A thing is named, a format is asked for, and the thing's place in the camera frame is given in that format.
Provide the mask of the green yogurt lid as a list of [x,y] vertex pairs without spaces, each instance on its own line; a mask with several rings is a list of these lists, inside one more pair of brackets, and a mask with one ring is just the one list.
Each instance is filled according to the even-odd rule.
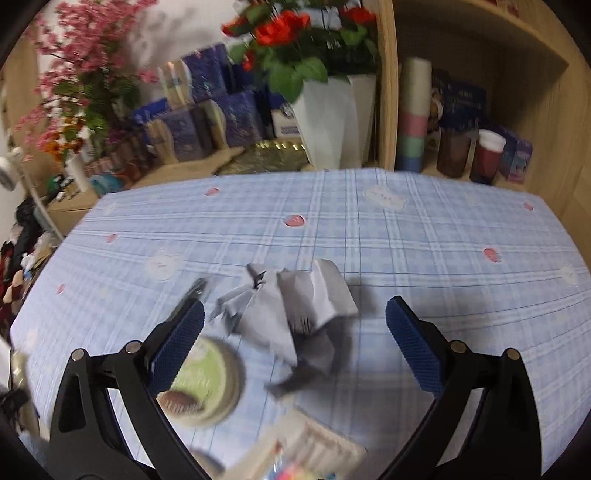
[[171,387],[157,396],[176,424],[209,428],[235,410],[242,395],[242,366],[231,347],[219,339],[197,339]]

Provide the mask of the black plastic fork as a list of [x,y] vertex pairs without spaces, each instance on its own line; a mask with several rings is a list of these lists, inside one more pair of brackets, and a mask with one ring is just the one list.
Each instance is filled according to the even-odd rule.
[[190,288],[185,292],[183,297],[180,299],[179,303],[176,307],[172,310],[169,320],[174,320],[181,311],[185,308],[186,305],[190,304],[192,301],[199,300],[207,287],[207,279],[206,278],[198,278],[195,280]]

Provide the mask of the colourful candle pack card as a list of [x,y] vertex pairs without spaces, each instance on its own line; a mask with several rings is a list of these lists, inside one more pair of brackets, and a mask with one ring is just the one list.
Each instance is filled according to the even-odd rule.
[[224,479],[348,479],[367,450],[300,409],[280,417]]

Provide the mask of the grey white paper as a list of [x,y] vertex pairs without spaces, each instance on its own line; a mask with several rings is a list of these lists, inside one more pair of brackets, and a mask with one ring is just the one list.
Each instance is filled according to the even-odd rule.
[[310,271],[250,263],[242,284],[217,298],[209,320],[225,336],[238,335],[290,366],[290,376],[266,384],[279,400],[335,370],[339,353],[331,324],[358,314],[338,267],[317,259]]

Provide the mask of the blue plaid tablecloth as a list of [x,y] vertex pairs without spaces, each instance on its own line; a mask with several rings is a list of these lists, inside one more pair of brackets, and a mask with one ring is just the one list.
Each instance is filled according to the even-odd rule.
[[70,353],[141,340],[190,285],[207,308],[250,263],[308,270],[328,259],[359,315],[339,325],[338,371],[295,397],[368,451],[360,479],[386,468],[426,413],[385,321],[401,296],[476,352],[523,356],[537,403],[542,465],[590,410],[590,273],[539,197],[378,169],[212,177],[103,197],[43,269],[11,327],[33,403],[49,422]]

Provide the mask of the red paper cup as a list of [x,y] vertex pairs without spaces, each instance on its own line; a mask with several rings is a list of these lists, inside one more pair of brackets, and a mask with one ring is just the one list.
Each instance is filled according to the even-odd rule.
[[470,180],[491,185],[497,174],[507,140],[500,134],[480,129],[473,159]]

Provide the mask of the orange flowers white vase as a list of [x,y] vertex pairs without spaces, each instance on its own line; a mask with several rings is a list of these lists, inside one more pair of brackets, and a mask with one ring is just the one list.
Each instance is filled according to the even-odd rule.
[[44,133],[41,145],[42,151],[63,167],[81,193],[91,189],[85,173],[88,135],[82,117],[66,117],[62,122],[52,122]]

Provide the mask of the dark brown glass cup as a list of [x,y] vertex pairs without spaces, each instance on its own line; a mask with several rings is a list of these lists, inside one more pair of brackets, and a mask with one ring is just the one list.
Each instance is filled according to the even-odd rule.
[[473,138],[473,131],[445,129],[441,135],[437,170],[449,178],[462,177],[467,167]]

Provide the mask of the blue gift box lower left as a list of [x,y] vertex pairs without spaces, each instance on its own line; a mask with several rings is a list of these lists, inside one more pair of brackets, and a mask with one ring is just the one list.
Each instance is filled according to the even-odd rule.
[[144,126],[163,164],[204,160],[211,154],[211,139],[203,132],[191,109],[171,110]]

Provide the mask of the blue gift box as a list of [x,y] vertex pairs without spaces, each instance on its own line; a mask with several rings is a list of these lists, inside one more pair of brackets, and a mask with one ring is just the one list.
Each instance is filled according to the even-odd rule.
[[199,104],[228,94],[228,51],[221,43],[195,50],[159,66],[157,74],[171,110]]
[[263,123],[252,91],[225,94],[201,102],[217,149],[246,147],[263,141]]
[[163,164],[204,160],[211,154],[211,139],[203,132],[191,109],[171,110],[144,126]]

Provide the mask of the white square flower pot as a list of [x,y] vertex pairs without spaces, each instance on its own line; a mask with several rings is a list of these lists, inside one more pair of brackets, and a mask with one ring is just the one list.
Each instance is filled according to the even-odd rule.
[[304,82],[293,105],[308,162],[315,170],[359,169],[369,159],[377,77]]

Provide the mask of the wooden shelf unit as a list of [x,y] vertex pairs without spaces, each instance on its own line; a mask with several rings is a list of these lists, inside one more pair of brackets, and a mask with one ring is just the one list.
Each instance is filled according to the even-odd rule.
[[396,1],[400,59],[487,92],[492,119],[529,140],[529,192],[563,221],[590,214],[590,68],[543,1]]

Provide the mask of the blue gift box top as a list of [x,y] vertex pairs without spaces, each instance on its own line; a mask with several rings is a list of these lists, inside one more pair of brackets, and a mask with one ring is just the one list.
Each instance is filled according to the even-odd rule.
[[195,50],[159,66],[157,74],[171,110],[199,104],[228,94],[228,51],[221,43]]

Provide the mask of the pink cherry blossom plant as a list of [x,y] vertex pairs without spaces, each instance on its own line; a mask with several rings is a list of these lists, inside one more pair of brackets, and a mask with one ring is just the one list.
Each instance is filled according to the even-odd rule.
[[55,7],[55,27],[36,16],[25,36],[50,63],[34,89],[39,104],[13,127],[24,133],[27,148],[63,162],[85,144],[102,156],[122,141],[126,118],[140,103],[140,85],[158,80],[152,70],[132,68],[128,48],[155,4],[63,1]]

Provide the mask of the red rose bouquet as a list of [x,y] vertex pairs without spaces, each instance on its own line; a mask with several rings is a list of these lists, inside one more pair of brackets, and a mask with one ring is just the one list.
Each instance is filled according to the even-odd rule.
[[377,15],[359,1],[246,1],[221,25],[231,63],[290,104],[310,82],[375,74]]

